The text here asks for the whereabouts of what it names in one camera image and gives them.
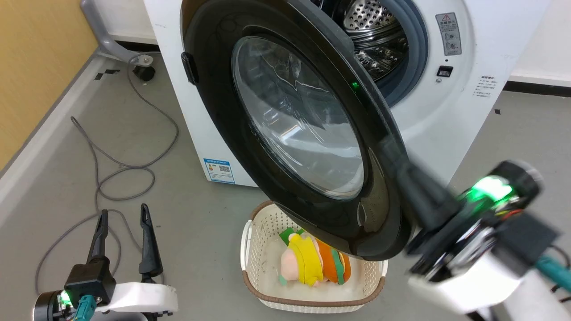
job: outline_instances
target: basket rim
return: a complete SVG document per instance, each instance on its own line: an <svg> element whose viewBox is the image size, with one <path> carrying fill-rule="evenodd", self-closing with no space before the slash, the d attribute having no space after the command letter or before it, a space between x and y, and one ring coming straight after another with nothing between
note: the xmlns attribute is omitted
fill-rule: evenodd
<svg viewBox="0 0 571 321"><path fill-rule="evenodd" d="M254 218L256 217L256 215L265 207L272 205L273 202L271 200L267 200L265 202L262 202L260 205L258 205L252 212L251 215L251 219L254 220ZM246 284L246 287L248 288L248 290L254 294L258 299L260 300L264 300L264 301L268 301L268 302L274 302L274 303L280 303L280 304L288 304L288 305L292 305L292 306L303 306L303 307L350 307L350 306L362 306L366 303L369 303L371 301L373 301L374 299L377 298L377 296L381 293L381 291L383 290L383 287L385 285L385 277L381 276L380 280L379 280L379 284L377 285L377 287L375 288L375 290L373 291L373 293L369 294L366 298L362 298L359 300L351 300L351 301L302 301L302 300L292 300L292 299L283 299L283 298L277 298L275 296L269 296L269 295L265 295L262 294L260 291L256 290L254 288L254 286L252 285L252 283L250 282L250 279L248 277L248 272L246 270L242 271L242 277L244 279L244 283Z"/></svg>

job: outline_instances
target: white wall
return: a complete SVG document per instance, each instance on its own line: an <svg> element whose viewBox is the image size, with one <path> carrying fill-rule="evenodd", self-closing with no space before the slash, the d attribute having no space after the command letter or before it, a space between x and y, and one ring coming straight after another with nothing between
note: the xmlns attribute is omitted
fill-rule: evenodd
<svg viewBox="0 0 571 321"><path fill-rule="evenodd" d="M95 4L115 39L156 44L143 0L95 0ZM571 0L552 0L510 80L571 87L570 56Z"/></svg>
<svg viewBox="0 0 571 321"><path fill-rule="evenodd" d="M509 80L571 87L570 0L552 0Z"/></svg>
<svg viewBox="0 0 571 321"><path fill-rule="evenodd" d="M116 40L156 44L155 33L143 0L94 0L95 6Z"/></svg>

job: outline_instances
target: door glass window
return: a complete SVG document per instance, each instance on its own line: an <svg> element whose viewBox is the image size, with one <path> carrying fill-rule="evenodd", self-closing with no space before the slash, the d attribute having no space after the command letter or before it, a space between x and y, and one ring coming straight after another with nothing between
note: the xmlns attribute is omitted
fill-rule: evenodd
<svg viewBox="0 0 571 321"><path fill-rule="evenodd" d="M324 79L292 50L259 37L240 39L232 73L244 108L272 157L333 199L363 186L357 137Z"/></svg>

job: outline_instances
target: stuffed toy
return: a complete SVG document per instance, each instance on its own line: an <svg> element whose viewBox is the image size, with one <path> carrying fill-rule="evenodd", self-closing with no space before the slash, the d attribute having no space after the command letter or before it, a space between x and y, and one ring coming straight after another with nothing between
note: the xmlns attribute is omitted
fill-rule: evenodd
<svg viewBox="0 0 571 321"><path fill-rule="evenodd" d="M331 281L344 284L351 277L351 264L346 254L322 241L289 228L280 234L288 248L282 254L280 281L298 280L310 287Z"/></svg>

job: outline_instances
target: electric cord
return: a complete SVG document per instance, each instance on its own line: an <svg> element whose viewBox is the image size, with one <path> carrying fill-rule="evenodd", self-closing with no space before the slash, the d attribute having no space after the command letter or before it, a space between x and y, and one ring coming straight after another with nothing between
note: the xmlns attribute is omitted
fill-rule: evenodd
<svg viewBox="0 0 571 321"><path fill-rule="evenodd" d="M559 246L553 245L551 244L549 246L550 248L554 249L556 252L558 252L559 254L561 254L561 256L563 257L563 260L565 261L565 268L567 270L569 270L571 268L571 258L569 257L569 255ZM559 290L560 286L559 285L554 285L551 288L551 293L555 293L557 290ZM561 299L560 302L566 302L571 300L571 296L567 297L565 299Z"/></svg>
<svg viewBox="0 0 571 321"><path fill-rule="evenodd" d="M52 250L62 241L64 240L65 237L68 236L69 233L71 233L73 230L75 230L77 227L79 227L80 225L92 220L92 219L96 219L100 216L100 212L101 210L99 209L99 203L98 203L98 196L101 195L102 197L108 199L108 200L113 200L113 201L122 201L122 200L129 200L129 199L134 199L137 198L143 194L145 194L146 192L150 191L151 188L154 186L155 184L155 173L149 168L149 166L153 165L154 163L158 162L159 160L161 160L173 147L173 145L175 144L176 140L178 139L179 136L179 127L176 124L176 122L174 121L174 119L172 119L167 113L165 113L163 110L161 110L159 107L157 107L156 105L154 105L153 103L151 103L150 101L148 101L147 99L145 99L145 97L143 97L140 92L136 89L135 85L133 84L131 77L129 76L129 69L132 65L132 62L135 58L138 58L142 55L148 55L148 54L160 54L160 51L149 51L146 53L140 53L140 54L136 54L133 57L131 57L131 59L129 59L129 61L127 62L127 80L129 81L129 85L131 86L131 88L133 89L133 91L137 94L137 96L144 101L145 103L147 103L149 106L151 106L153 109L155 109L156 111L158 111L159 113L161 113L163 116L165 116L171 123L172 125L175 127L175 135L174 138L172 139L172 142L168 145L168 147L162 152L160 153L160 155L158 157L156 157L155 159L153 159L152 161L146 163L146 164L142 164L142 165L132 165L132 164L127 164L127 163L123 163L115 158L113 158L111 155L109 155L108 153L106 153L105 151L103 151L99 146L97 146L97 144L95 144L91 138L89 138L89 136L87 135L87 133L85 132L85 130L83 129L83 127L79 124L79 122L77 121L77 119L75 119L75 117L71 117L71 122L73 123L73 125L78 129L79 133L84 137L84 139L87 142L87 145L89 146L89 149L91 151L91 155L93 157L93 161L95 164L95 183L96 183L96 189L95 189L95 196L94 196L94 201L95 201L95 214L88 216L82 220L80 220L79 222L77 222L75 225L73 225L72 227L70 227L67 231L65 231L49 248L48 250L44 253L42 259L40 260L40 262L38 263L38 266L36 267L36 272L35 272L35 278L34 278L34 289L37 295L40 294L39 292L39 274L42 270L42 266L45 262L45 260L47 259L47 257L50 255L50 253L52 252ZM114 163L123 166L122 169L117 170L111 174L109 174L108 176L104 177L103 179L100 180L99 177L99 161L97 158L97 155L95 153L95 150L98 150L101 154L103 154L105 157L107 157L109 160L113 161ZM119 175L120 173L123 173L125 171L129 171L129 170L144 170L147 171L149 174L151 174L152 180L151 183L148 185L148 187L146 189L144 189L143 191L135 194L135 195L131 195L131 196L124 196L124 197L115 197L115 196L110 196L108 194L106 194L105 192L103 192L102 190L102 186L105 182L107 182L108 180L110 180L111 178ZM139 252L142 252L141 246L139 245L139 243L136 241L135 237L133 236L133 233L131 231L131 229L129 228L129 224L127 223L127 219L125 217L125 215L119 211L119 210L114 210L114 209L108 209L109 212L114 212L119 214L119 216L121 217L123 224L125 225L125 227L127 228L127 232L129 234L129 237L131 239L131 241L133 242L133 244L135 245L135 247L137 248L137 250ZM115 272L117 271L117 269L119 268L119 264L121 262L121 253L122 253L122 246L121 246L121 241L119 240L119 237L117 236L116 232L109 227L109 234L111 234L111 236L115 239L115 241L117 242L117 259L116 259L116 264L111 272L112 275L115 275ZM160 275L161 278L161 283L162 284L166 284L166 278L164 273L162 273Z"/></svg>
<svg viewBox="0 0 571 321"><path fill-rule="evenodd" d="M489 313L491 316L491 321L498 321L496 314L492 311L491 308L489 309ZM473 321L486 321L486 319L478 311L467 313L466 316L468 319Z"/></svg>

